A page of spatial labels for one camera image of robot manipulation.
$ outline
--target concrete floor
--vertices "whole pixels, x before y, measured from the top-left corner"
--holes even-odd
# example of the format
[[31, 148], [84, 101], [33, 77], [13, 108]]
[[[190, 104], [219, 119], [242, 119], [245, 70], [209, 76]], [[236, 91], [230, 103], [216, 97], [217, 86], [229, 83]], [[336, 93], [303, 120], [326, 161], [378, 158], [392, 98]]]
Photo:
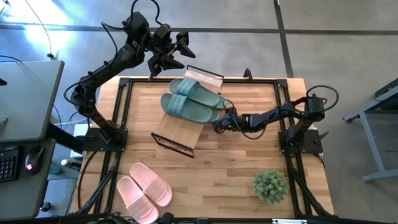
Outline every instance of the concrete floor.
[[[0, 55], [22, 61], [48, 60], [49, 45], [41, 26], [24, 1], [9, 0], [0, 15]], [[49, 31], [53, 53], [65, 61], [65, 69], [55, 105], [62, 121], [75, 112], [62, 97], [67, 86], [89, 70], [109, 60], [114, 48], [105, 32], [93, 32], [100, 22], [119, 26], [129, 15], [130, 0], [78, 1], [30, 0], [44, 24], [61, 25]], [[362, 175], [375, 172], [370, 147], [360, 121], [345, 124], [342, 117], [372, 98], [374, 91], [397, 78], [398, 2], [394, 0], [279, 0], [285, 29], [339, 30], [340, 35], [287, 34], [286, 41], [294, 77], [304, 78], [307, 88], [326, 84], [340, 93], [340, 102], [316, 124], [329, 131], [323, 140], [326, 175], [335, 213], [341, 217], [396, 222], [398, 216], [398, 179], [365, 184]], [[284, 56], [273, 0], [159, 0], [159, 20], [172, 27], [215, 28], [212, 32], [191, 32], [190, 48], [196, 59], [176, 59], [225, 76], [241, 76], [246, 67], [255, 77], [286, 77]], [[155, 7], [139, 1], [141, 11], [155, 27]], [[379, 35], [346, 35], [342, 30], [380, 30]], [[385, 35], [384, 30], [392, 31]], [[112, 32], [118, 46], [126, 38]], [[172, 70], [160, 75], [183, 75]], [[121, 75], [148, 75], [146, 63]], [[319, 95], [333, 98], [328, 91]], [[73, 120], [82, 119], [76, 115]], [[73, 132], [73, 125], [67, 129]], [[60, 146], [54, 161], [67, 158], [68, 149]], [[390, 155], [398, 161], [397, 154]], [[48, 215], [63, 215], [77, 172], [65, 172], [49, 184], [46, 200], [53, 201]], [[62, 200], [55, 192], [62, 189]]]

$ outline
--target wooden table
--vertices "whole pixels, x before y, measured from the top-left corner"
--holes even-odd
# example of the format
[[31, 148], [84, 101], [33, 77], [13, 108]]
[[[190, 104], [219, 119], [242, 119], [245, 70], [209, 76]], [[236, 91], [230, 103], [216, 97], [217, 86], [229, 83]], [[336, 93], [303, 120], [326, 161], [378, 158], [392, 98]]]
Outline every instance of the wooden table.
[[[106, 119], [112, 117], [119, 78], [105, 83], [99, 93], [97, 107]], [[305, 96], [303, 79], [288, 78], [287, 81], [291, 100]], [[129, 175], [130, 167], [136, 162], [144, 163], [163, 177], [172, 186], [174, 197], [168, 207], [159, 209], [160, 214], [171, 212], [175, 217], [294, 217], [290, 192], [281, 203], [268, 205], [259, 200], [253, 191], [253, 177], [260, 170], [275, 169], [287, 176], [285, 158], [279, 151], [277, 140], [279, 122], [269, 124], [264, 135], [254, 141], [241, 133], [226, 131], [216, 134], [211, 125], [206, 125], [195, 148], [195, 158], [192, 159], [160, 147], [150, 136], [163, 117], [159, 101], [160, 96], [167, 92], [168, 83], [134, 84], [127, 119], [128, 146], [122, 153], [119, 179]], [[276, 106], [272, 85], [224, 84], [222, 95], [235, 104], [239, 114], [263, 113]], [[97, 153], [88, 164], [82, 180], [81, 203], [85, 203], [98, 185], [103, 156], [104, 153]], [[303, 154], [302, 159], [308, 188], [323, 207], [333, 213], [321, 161], [310, 154]], [[102, 207], [106, 204], [108, 189], [104, 192]], [[300, 190], [297, 193], [304, 211], [302, 193]], [[71, 212], [78, 210], [76, 195]], [[117, 190], [113, 201], [113, 212], [116, 211], [129, 216]]]

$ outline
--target computer mouse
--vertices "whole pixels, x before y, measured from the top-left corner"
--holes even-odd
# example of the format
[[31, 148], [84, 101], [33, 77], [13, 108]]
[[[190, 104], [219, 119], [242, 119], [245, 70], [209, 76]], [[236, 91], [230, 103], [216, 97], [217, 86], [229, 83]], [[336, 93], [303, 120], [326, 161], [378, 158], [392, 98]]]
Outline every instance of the computer mouse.
[[44, 148], [42, 146], [32, 147], [25, 158], [25, 170], [29, 175], [38, 174], [42, 168]]

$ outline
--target small green plant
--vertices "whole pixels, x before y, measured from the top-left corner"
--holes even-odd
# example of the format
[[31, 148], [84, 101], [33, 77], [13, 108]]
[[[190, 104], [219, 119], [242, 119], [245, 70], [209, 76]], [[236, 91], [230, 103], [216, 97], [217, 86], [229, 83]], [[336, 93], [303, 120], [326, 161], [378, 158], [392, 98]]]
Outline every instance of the small green plant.
[[270, 205], [281, 202], [288, 191], [284, 174], [277, 170], [263, 170], [254, 178], [254, 192]]

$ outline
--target pink sandals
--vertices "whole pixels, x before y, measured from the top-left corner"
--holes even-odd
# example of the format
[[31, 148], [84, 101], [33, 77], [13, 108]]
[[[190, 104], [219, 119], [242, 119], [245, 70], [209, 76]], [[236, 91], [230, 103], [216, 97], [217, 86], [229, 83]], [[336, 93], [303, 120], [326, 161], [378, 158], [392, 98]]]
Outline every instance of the pink sandals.
[[130, 168], [130, 175], [135, 181], [122, 177], [117, 184], [127, 211], [140, 224], [155, 222], [159, 211], [152, 202], [160, 207], [170, 204], [171, 186], [140, 162]]

